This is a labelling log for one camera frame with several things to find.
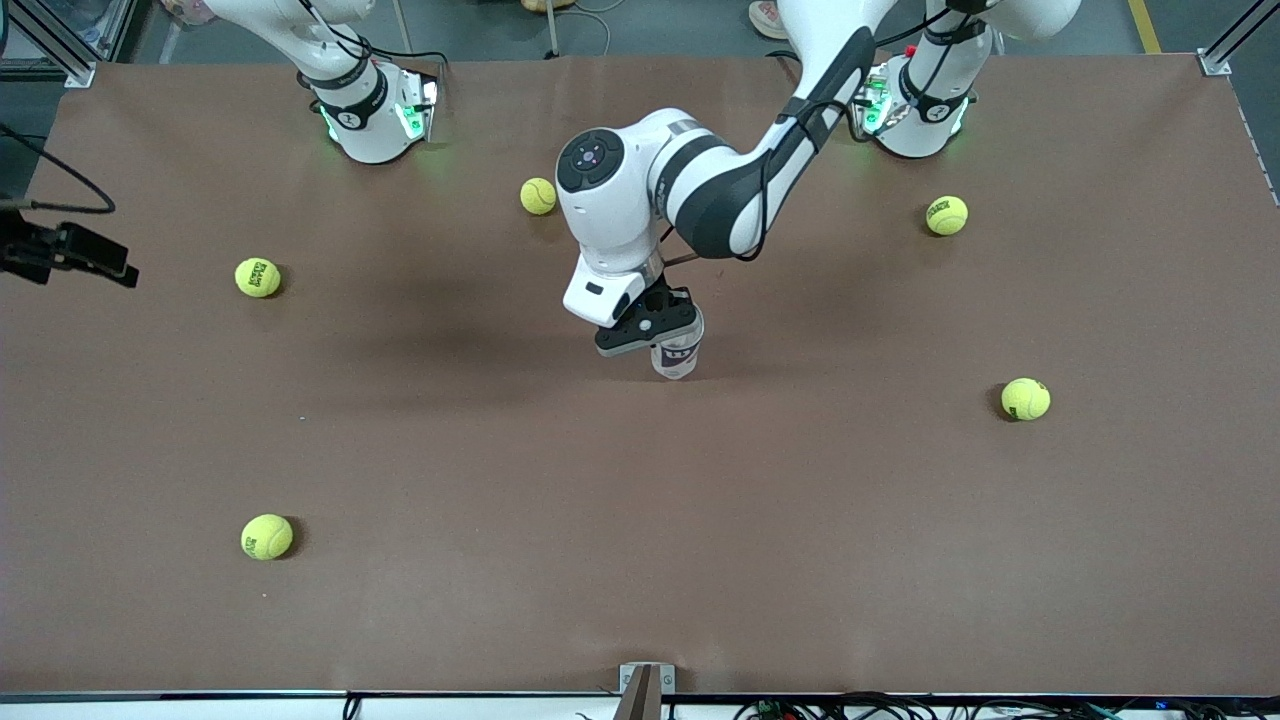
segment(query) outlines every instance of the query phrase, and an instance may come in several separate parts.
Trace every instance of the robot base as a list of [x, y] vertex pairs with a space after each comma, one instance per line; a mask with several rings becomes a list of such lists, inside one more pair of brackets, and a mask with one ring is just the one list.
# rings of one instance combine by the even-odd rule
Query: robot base
[[[902, 158], [928, 158], [942, 150], [951, 136], [960, 132], [960, 122], [969, 109], [966, 99], [956, 110], [928, 120], [906, 104], [899, 88], [899, 76], [906, 65], [906, 56], [897, 55], [882, 65], [872, 68], [863, 96], [869, 108], [859, 108], [858, 126], [884, 150]], [[945, 106], [936, 106], [947, 110]]]
[[402, 69], [394, 63], [378, 63], [376, 69], [387, 78], [389, 92], [362, 128], [347, 127], [358, 123], [358, 117], [338, 113], [333, 118], [323, 108], [320, 113], [329, 126], [329, 138], [352, 160], [371, 165], [394, 160], [415, 142], [429, 140], [439, 91], [435, 77]]

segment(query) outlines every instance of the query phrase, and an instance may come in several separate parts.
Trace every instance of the yellow tennis ball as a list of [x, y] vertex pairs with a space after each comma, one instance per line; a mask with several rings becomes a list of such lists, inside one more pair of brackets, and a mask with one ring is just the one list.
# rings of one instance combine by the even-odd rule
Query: yellow tennis ball
[[556, 186], [544, 178], [530, 178], [520, 186], [520, 204], [535, 215], [556, 209]]
[[253, 560], [275, 560], [293, 544], [293, 525], [279, 515], [259, 515], [241, 530], [241, 547]]
[[955, 234], [969, 220], [969, 206], [954, 195], [938, 197], [924, 213], [924, 222], [938, 234]]
[[266, 297], [280, 287], [280, 269], [262, 258], [250, 258], [236, 268], [236, 284], [250, 297]]
[[1034, 420], [1048, 411], [1048, 388], [1039, 380], [1018, 378], [1000, 393], [1000, 405], [1015, 420]]

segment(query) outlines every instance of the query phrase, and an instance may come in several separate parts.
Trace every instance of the black cable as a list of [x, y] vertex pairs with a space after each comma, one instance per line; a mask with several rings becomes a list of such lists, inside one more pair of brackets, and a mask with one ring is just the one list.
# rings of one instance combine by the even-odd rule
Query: black cable
[[99, 196], [99, 199], [102, 200], [102, 208], [88, 208], [84, 205], [65, 205], [61, 202], [41, 202], [38, 200], [28, 200], [32, 210], [60, 210], [63, 213], [83, 213], [86, 215], [108, 215], [115, 211], [115, 201], [111, 200], [111, 196], [104, 192], [101, 187], [93, 183], [93, 181], [81, 174], [79, 170], [68, 165], [67, 163], [63, 163], [60, 159], [58, 159], [56, 155], [31, 142], [22, 133], [14, 132], [12, 127], [4, 123], [0, 123], [0, 133], [12, 137], [14, 141], [17, 141], [27, 150], [31, 150], [32, 152], [58, 165], [59, 168], [63, 169], [63, 172], [79, 181], [81, 184], [90, 188], [90, 191], [92, 191], [93, 195]]
[[920, 32], [924, 28], [929, 27], [931, 24], [933, 24], [934, 20], [941, 19], [942, 15], [947, 14], [948, 12], [950, 10], [943, 9], [937, 15], [933, 15], [932, 18], [925, 18], [923, 22], [920, 22], [920, 24], [913, 27], [911, 29], [904, 29], [902, 32], [900, 32], [897, 35], [886, 37], [884, 40], [879, 40], [879, 41], [876, 42], [876, 47], [884, 47], [886, 45], [892, 45], [893, 42], [897, 42], [899, 40], [905, 40], [908, 36], [910, 36], [913, 33], [916, 33], [916, 32]]
[[[910, 35], [911, 32], [915, 32], [916, 29], [928, 27], [931, 23], [933, 23], [934, 20], [937, 20], [938, 18], [941, 18], [947, 12], [950, 12], [950, 10], [942, 10], [941, 13], [933, 15], [932, 18], [925, 19], [924, 23], [919, 28], [914, 28], [911, 31], [908, 31], [908, 35]], [[964, 19], [960, 20], [960, 24], [956, 26], [955, 29], [952, 29], [948, 33], [945, 33], [943, 36], [954, 35], [955, 32], [960, 31], [960, 28], [963, 28], [966, 24], [969, 24], [969, 20], [972, 18], [973, 18], [973, 15], [968, 15], [966, 14], [964, 17]], [[952, 44], [948, 42], [946, 45], [946, 47], [942, 49], [942, 55], [938, 58], [938, 63], [933, 67], [933, 73], [929, 74], [928, 82], [925, 82], [924, 87], [920, 90], [920, 96], [923, 96], [925, 92], [928, 92], [929, 86], [933, 85], [934, 79], [937, 79], [938, 73], [942, 70], [942, 64], [946, 61], [947, 55], [951, 54], [951, 47], [952, 47]], [[786, 58], [786, 56], [794, 56], [795, 55], [794, 53], [791, 53], [790, 55], [787, 53], [790, 53], [790, 51], [787, 51], [787, 50], [774, 50], [773, 53], [769, 53], [768, 56], [783, 56], [783, 58]], [[858, 132], [854, 128], [854, 113], [849, 109], [849, 104], [841, 102], [838, 100], [826, 100], [826, 101], [822, 101], [822, 102], [810, 102], [804, 109], [801, 109], [799, 113], [796, 113], [795, 119], [796, 119], [796, 127], [800, 128], [800, 132], [803, 132], [805, 135], [805, 137], [809, 140], [809, 142], [814, 146], [814, 154], [817, 154], [817, 151], [818, 151], [818, 142], [809, 133], [809, 127], [808, 127], [806, 123], [809, 120], [809, 117], [813, 115], [814, 113], [817, 113], [819, 110], [827, 110], [827, 109], [831, 109], [831, 108], [833, 108], [836, 110], [836, 113], [837, 113], [836, 122], [840, 122], [840, 115], [845, 117], [845, 122], [849, 126], [849, 137], [854, 138], [854, 142], [867, 142], [868, 141], [868, 138], [860, 138], [858, 136]], [[773, 161], [773, 156], [774, 156], [774, 151], [773, 151], [773, 149], [769, 149], [769, 150], [767, 150], [764, 152], [764, 155], [763, 155], [763, 163], [760, 163], [760, 240], [759, 240], [759, 242], [756, 242], [755, 247], [751, 249], [751, 251], [748, 252], [746, 255], [735, 255], [735, 258], [737, 258], [739, 260], [741, 260], [744, 263], [750, 263], [750, 261], [753, 261], [753, 260], [755, 260], [756, 258], [760, 256], [760, 252], [764, 251], [764, 238], [769, 233], [769, 229], [768, 229], [768, 227], [769, 227], [769, 178], [768, 178], [768, 170], [769, 170], [769, 163]], [[905, 703], [900, 703], [899, 702], [899, 703], [895, 703], [895, 705], [897, 705], [897, 707], [901, 708], [901, 710], [906, 710], [908, 715], [911, 716], [911, 720], [924, 720], [922, 716], [919, 716], [914, 710], [911, 710], [910, 707], [908, 707]], [[918, 705], [920, 707], [928, 708], [928, 706], [924, 705], [924, 703], [919, 703], [918, 702]], [[931, 720], [938, 720], [937, 715], [933, 714], [932, 708], [929, 708], [929, 715], [931, 715]], [[905, 720], [900, 715], [897, 715], [897, 717], [899, 717], [899, 720]]]
[[319, 10], [315, 9], [315, 5], [311, 4], [311, 0], [298, 0], [298, 3], [303, 8], [306, 8], [307, 13], [311, 13], [312, 17], [319, 18], [320, 22], [324, 24], [325, 29], [328, 29], [329, 32], [332, 32], [335, 37], [339, 37], [342, 40], [346, 40], [347, 42], [351, 42], [353, 45], [360, 46], [360, 49], [362, 50], [362, 54], [361, 55], [356, 55], [355, 53], [352, 53], [351, 50], [348, 50], [347, 46], [343, 45], [342, 42], [337, 44], [338, 47], [342, 49], [343, 53], [346, 53], [348, 56], [351, 56], [351, 58], [353, 58], [356, 60], [367, 60], [370, 56], [378, 55], [380, 58], [387, 58], [387, 59], [392, 59], [392, 58], [439, 58], [440, 59], [440, 64], [443, 64], [443, 65], [448, 65], [449, 64], [449, 59], [444, 55], [444, 53], [436, 53], [435, 50], [428, 50], [426, 53], [396, 53], [393, 50], [384, 50], [381, 47], [378, 47], [376, 45], [369, 42], [367, 40], [365, 40], [364, 37], [360, 37], [360, 36], [356, 36], [356, 37], [346, 36], [346, 35], [338, 32], [337, 29], [334, 29], [334, 27], [329, 24], [329, 20], [324, 19], [323, 17], [320, 17]]
[[[960, 20], [960, 24], [956, 26], [956, 28], [954, 31], [951, 31], [950, 33], [947, 33], [947, 35], [954, 35], [954, 33], [959, 32], [960, 28], [963, 28], [964, 26], [969, 24], [969, 19], [972, 17], [973, 15], [965, 15], [964, 19]], [[947, 42], [947, 46], [942, 49], [942, 55], [938, 56], [937, 64], [933, 65], [933, 72], [929, 74], [929, 79], [924, 83], [924, 87], [920, 88], [919, 97], [923, 97], [925, 94], [928, 94], [929, 92], [929, 87], [933, 85], [933, 81], [938, 79], [938, 73], [942, 70], [942, 63], [947, 61], [947, 55], [951, 54], [951, 49], [952, 47], [955, 47], [955, 44]]]
[[970, 715], [970, 719], [972, 720], [979, 720], [979, 715], [987, 707], [1018, 707], [1018, 708], [1025, 708], [1025, 710], [1038, 710], [1042, 714], [1042, 715], [1038, 715], [1038, 716], [1037, 715], [1018, 715], [1018, 716], [1014, 717], [1014, 720], [1019, 720], [1019, 719], [1020, 720], [1032, 720], [1033, 717], [1065, 719], [1065, 717], [1069, 717], [1071, 715], [1070, 712], [1064, 711], [1062, 708], [1050, 707], [1047, 705], [1041, 705], [1038, 702], [1030, 702], [1030, 701], [1016, 700], [1016, 698], [992, 698], [992, 700], [987, 700], [984, 702], [979, 702], [978, 705], [975, 705], [974, 708], [973, 708], [973, 714]]
[[887, 712], [892, 715], [896, 720], [905, 720], [901, 715], [897, 714], [897, 710], [893, 708], [892, 706], [877, 703], [874, 701], [864, 703], [861, 700], [859, 700], [858, 702], [863, 705], [870, 705], [872, 708], [859, 715], [855, 720], [867, 720], [868, 717], [876, 715], [877, 712]]
[[356, 720], [356, 715], [360, 714], [360, 703], [364, 696], [360, 693], [348, 692], [347, 702], [342, 705], [342, 720]]
[[900, 707], [905, 710], [913, 719], [916, 720], [924, 720], [924, 716], [916, 712], [915, 708], [918, 707], [923, 708], [925, 712], [929, 714], [929, 720], [938, 720], [938, 715], [933, 711], [933, 707], [931, 707], [928, 703], [920, 702], [919, 700], [911, 696], [890, 696], [884, 693], [861, 693], [861, 696], [876, 697], [879, 698], [881, 702]]
[[32, 135], [29, 132], [19, 132], [19, 133], [15, 133], [15, 135], [18, 137], [26, 137], [27, 140], [49, 140], [47, 135]]
[[357, 60], [357, 61], [365, 61], [365, 60], [369, 59], [369, 56], [371, 55], [371, 50], [369, 47], [366, 47], [365, 44], [361, 42], [361, 41], [358, 41], [358, 40], [352, 40], [352, 38], [349, 38], [347, 36], [338, 35], [338, 31], [333, 29], [333, 27], [329, 26], [329, 20], [324, 19], [320, 15], [320, 10], [316, 10], [315, 5], [311, 4], [311, 0], [298, 0], [298, 4], [302, 5], [302, 9], [305, 9], [312, 18], [316, 18], [320, 22], [320, 24], [323, 24], [325, 27], [325, 29], [328, 29], [329, 32], [337, 35], [338, 37], [342, 37], [347, 42], [353, 42], [353, 44], [358, 45], [360, 49], [364, 50], [362, 55], [356, 55], [349, 49], [347, 49], [347, 46], [343, 45], [342, 42], [334, 42], [334, 45], [337, 45], [339, 50], [342, 50], [343, 53], [346, 53], [348, 58], [351, 58], [352, 60]]

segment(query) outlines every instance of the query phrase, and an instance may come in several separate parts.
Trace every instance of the robotic arm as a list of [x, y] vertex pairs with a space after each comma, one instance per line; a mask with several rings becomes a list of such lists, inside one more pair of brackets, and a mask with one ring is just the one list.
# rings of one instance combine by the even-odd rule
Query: robotic arm
[[860, 138], [892, 152], [937, 152], [959, 131], [973, 78], [991, 53], [991, 29], [979, 15], [1006, 24], [1015, 37], [1047, 37], [1079, 6], [1079, 0], [928, 0], [931, 22], [915, 56], [873, 68], [874, 32], [895, 3], [780, 0], [804, 72], [746, 154], [676, 109], [625, 128], [590, 129], [566, 145], [556, 184], [580, 255], [563, 302], [599, 327], [602, 355], [700, 327], [687, 291], [666, 282], [659, 219], [699, 258], [754, 259], [844, 113], [852, 114]]
[[344, 24], [369, 15], [374, 0], [206, 0], [206, 5], [298, 67], [300, 79], [319, 99], [329, 137], [353, 160], [394, 160], [430, 131], [436, 78], [374, 59]]

